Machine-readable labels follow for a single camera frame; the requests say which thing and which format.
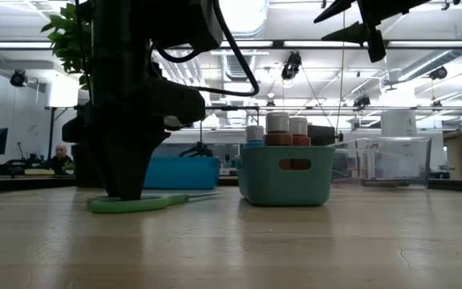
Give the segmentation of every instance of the basket handle hole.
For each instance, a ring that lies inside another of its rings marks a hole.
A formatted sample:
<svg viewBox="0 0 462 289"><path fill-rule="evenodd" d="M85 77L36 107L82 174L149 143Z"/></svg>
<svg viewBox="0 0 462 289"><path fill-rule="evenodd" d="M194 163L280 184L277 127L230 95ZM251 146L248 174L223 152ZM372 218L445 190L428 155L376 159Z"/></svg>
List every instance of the basket handle hole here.
<svg viewBox="0 0 462 289"><path fill-rule="evenodd" d="M310 170L311 161L306 159L282 159L279 161L282 170Z"/></svg>

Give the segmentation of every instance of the red bottle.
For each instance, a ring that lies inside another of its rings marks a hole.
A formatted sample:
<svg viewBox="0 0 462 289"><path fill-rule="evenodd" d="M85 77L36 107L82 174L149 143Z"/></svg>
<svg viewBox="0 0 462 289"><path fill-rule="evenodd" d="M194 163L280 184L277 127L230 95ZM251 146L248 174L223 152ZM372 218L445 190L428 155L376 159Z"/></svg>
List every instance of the red bottle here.
<svg viewBox="0 0 462 289"><path fill-rule="evenodd" d="M290 133L294 146L311 146L311 139L308 137L308 120L305 117L290 119ZM290 164L293 170L308 170L311 167L309 160L291 160Z"/></svg>
<svg viewBox="0 0 462 289"><path fill-rule="evenodd" d="M293 138L290 130L290 116L287 112L270 112L266 115L265 146L292 146ZM280 160L279 167L290 170L290 160Z"/></svg>

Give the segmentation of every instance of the white bottle cap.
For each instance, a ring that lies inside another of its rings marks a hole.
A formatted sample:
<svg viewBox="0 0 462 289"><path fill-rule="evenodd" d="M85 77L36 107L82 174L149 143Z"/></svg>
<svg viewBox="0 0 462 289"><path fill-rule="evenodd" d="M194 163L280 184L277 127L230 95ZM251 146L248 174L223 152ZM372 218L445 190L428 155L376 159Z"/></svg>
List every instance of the white bottle cap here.
<svg viewBox="0 0 462 289"><path fill-rule="evenodd" d="M305 117L290 118L290 133L293 135L308 135L308 120Z"/></svg>
<svg viewBox="0 0 462 289"><path fill-rule="evenodd" d="M259 141L263 140L265 129L261 125L250 125L245 128L245 141Z"/></svg>
<svg viewBox="0 0 462 289"><path fill-rule="evenodd" d="M267 132L288 132L290 116L288 112L269 112L266 114Z"/></svg>

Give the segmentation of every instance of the bottle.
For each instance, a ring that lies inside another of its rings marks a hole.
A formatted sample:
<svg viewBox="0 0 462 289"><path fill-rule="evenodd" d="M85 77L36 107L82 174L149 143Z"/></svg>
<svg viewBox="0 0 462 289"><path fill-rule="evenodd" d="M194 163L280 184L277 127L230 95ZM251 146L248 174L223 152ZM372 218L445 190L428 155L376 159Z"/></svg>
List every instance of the bottle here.
<svg viewBox="0 0 462 289"><path fill-rule="evenodd" d="M261 125L250 125L245 128L244 149L263 146L264 131Z"/></svg>
<svg viewBox="0 0 462 289"><path fill-rule="evenodd" d="M266 115L265 146L292 146L293 138L289 134L290 116L288 112L270 112ZM290 160L280 160L279 168L291 170Z"/></svg>
<svg viewBox="0 0 462 289"><path fill-rule="evenodd" d="M290 133L293 137L294 146L311 146L311 139L308 137L308 120L305 117L290 118ZM293 170L308 170L311 163L309 160L291 160L290 166Z"/></svg>

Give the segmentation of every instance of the table surface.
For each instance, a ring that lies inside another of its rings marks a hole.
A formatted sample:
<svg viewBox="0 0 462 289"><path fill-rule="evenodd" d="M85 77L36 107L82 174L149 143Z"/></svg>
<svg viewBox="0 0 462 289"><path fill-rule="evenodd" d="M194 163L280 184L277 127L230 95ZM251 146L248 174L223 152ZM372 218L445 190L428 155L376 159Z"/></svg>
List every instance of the table surface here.
<svg viewBox="0 0 462 289"><path fill-rule="evenodd" d="M0 194L0 288L462 288L462 193L334 187L319 208L237 188L95 215L100 191Z"/></svg>

